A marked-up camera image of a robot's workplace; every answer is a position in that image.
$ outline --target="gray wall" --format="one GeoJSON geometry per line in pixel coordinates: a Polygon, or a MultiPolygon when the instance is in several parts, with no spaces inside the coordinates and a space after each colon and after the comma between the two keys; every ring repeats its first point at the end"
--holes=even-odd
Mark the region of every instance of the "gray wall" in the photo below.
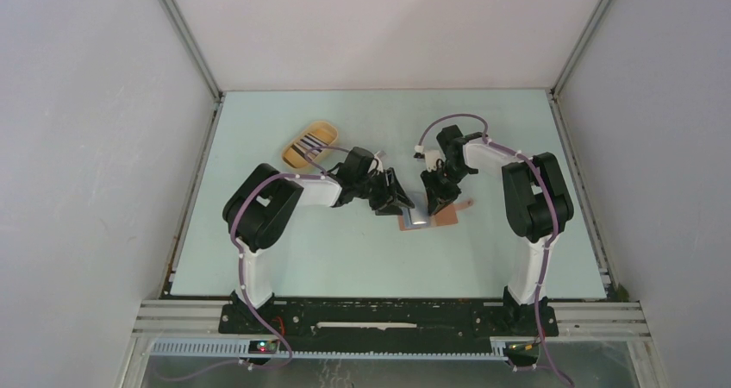
{"type": "Polygon", "coordinates": [[[616,0],[560,104],[672,385],[729,386],[731,0],[616,0]]]}
{"type": "Polygon", "coordinates": [[[0,0],[0,386],[111,386],[212,99],[157,0],[0,0]]]}

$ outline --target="metal frame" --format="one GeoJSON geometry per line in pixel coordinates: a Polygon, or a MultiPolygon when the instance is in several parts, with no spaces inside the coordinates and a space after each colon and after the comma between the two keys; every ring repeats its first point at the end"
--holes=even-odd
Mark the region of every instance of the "metal frame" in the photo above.
{"type": "MultiPolygon", "coordinates": [[[[175,0],[160,0],[171,22],[181,37],[186,50],[191,55],[206,85],[209,87],[216,101],[222,99],[222,93],[208,68],[203,55],[192,36],[175,0]]],[[[581,58],[591,37],[596,33],[598,26],[606,14],[613,0],[600,0],[590,16],[584,32],[567,60],[563,71],[559,75],[554,87],[547,91],[548,102],[551,106],[559,138],[569,162],[570,173],[574,182],[579,205],[584,211],[584,221],[590,232],[592,246],[597,257],[599,272],[603,275],[604,283],[609,287],[617,286],[615,280],[614,263],[606,251],[602,235],[594,218],[590,205],[589,195],[582,178],[581,166],[572,146],[572,138],[561,114],[557,96],[564,90],[565,84],[571,76],[576,64],[581,58]]],[[[181,226],[178,240],[173,247],[173,256],[170,271],[179,257],[184,235],[191,218],[191,210],[195,203],[200,186],[203,169],[208,158],[213,134],[216,130],[222,104],[216,107],[216,115],[203,145],[197,173],[191,187],[191,194],[181,216],[181,226]]],[[[166,277],[164,285],[169,284],[166,277]]],[[[228,356],[237,357],[241,353],[241,344],[249,340],[266,339],[269,335],[221,335],[218,333],[222,306],[227,301],[222,300],[146,300],[143,301],[135,322],[130,341],[122,362],[119,376],[116,381],[118,388],[138,388],[142,385],[147,362],[151,355],[173,354],[177,349],[183,349],[186,355],[201,356],[228,356]],[[212,354],[206,347],[224,347],[221,352],[212,354]]],[[[624,341],[632,359],[635,374],[640,388],[665,388],[667,382],[663,373],[659,356],[650,336],[649,328],[639,303],[623,302],[554,302],[550,305],[555,309],[559,325],[559,336],[550,338],[551,341],[624,341]]],[[[501,360],[502,347],[509,341],[520,341],[521,338],[491,338],[493,353],[478,356],[472,355],[426,355],[424,358],[412,359],[440,359],[440,360],[501,360]]],[[[343,358],[343,354],[334,353],[297,353],[303,358],[343,358]]],[[[398,355],[353,354],[354,359],[401,359],[398,355]]]]}

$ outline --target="wall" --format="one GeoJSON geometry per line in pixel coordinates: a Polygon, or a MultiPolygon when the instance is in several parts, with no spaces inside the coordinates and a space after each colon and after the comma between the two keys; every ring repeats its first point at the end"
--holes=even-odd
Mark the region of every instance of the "wall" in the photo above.
{"type": "Polygon", "coordinates": [[[212,99],[158,0],[0,0],[0,385],[111,386],[212,99]]]}
{"type": "Polygon", "coordinates": [[[731,0],[616,0],[560,100],[676,387],[728,386],[731,0]]]}
{"type": "Polygon", "coordinates": [[[547,88],[598,0],[177,0],[224,90],[547,88]]]}

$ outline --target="white tabletop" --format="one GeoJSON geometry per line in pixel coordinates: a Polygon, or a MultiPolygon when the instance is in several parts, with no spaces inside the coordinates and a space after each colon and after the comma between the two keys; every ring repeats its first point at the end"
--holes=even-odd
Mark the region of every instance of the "white tabletop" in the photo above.
{"type": "MultiPolygon", "coordinates": [[[[211,146],[172,294],[228,295],[237,282],[237,253],[222,219],[223,205],[256,165],[285,171],[287,142],[317,120],[339,129],[338,145],[387,153],[406,191],[423,191],[423,163],[412,158],[422,131],[435,119],[469,112],[487,119],[490,136],[526,154],[554,153],[574,202],[573,220],[554,250],[547,276],[549,297],[605,297],[584,216],[565,161],[546,94],[515,91],[293,91],[229,92],[211,146]]],[[[475,120],[443,122],[463,133],[482,129],[475,120]]],[[[323,165],[345,159],[333,152],[323,165]]],[[[453,226],[402,232],[394,216],[375,216],[366,201],[338,208],[302,207],[272,247],[279,296],[300,297],[501,297],[517,240],[505,218],[499,180],[478,174],[460,183],[460,201],[475,204],[453,226]]]]}

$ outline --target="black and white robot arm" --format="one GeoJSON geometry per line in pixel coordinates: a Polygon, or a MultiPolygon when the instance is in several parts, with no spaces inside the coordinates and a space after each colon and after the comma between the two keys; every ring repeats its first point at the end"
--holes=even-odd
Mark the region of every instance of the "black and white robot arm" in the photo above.
{"type": "Polygon", "coordinates": [[[280,174],[268,164],[257,166],[223,208],[232,239],[242,249],[243,284],[236,287],[238,297],[246,300],[242,293],[246,290],[251,305],[258,309],[272,296],[272,247],[296,207],[340,207],[354,198],[368,200],[377,216],[401,215],[403,208],[414,208],[393,168],[384,168],[378,154],[360,147],[323,175],[280,174]],[[274,179],[262,188],[269,178],[274,179]]]}
{"type": "MultiPolygon", "coordinates": [[[[491,139],[485,142],[482,133],[462,135],[456,125],[442,129],[436,138],[441,151],[416,147],[416,158],[424,158],[427,165],[422,172],[422,182],[427,191],[429,215],[433,216],[457,199],[461,193],[458,184],[468,174],[482,171],[501,180],[505,213],[513,232],[520,237],[507,291],[516,304],[532,304],[536,284],[540,282],[544,250],[548,248],[550,258],[558,235],[573,217],[572,200],[556,157],[542,153],[530,158],[547,187],[558,219],[559,231],[546,247],[553,235],[552,215],[545,196],[533,192],[533,186],[539,183],[528,164],[519,158],[520,152],[492,144],[491,139]]],[[[540,286],[539,299],[545,292],[545,286],[540,286]]]]}

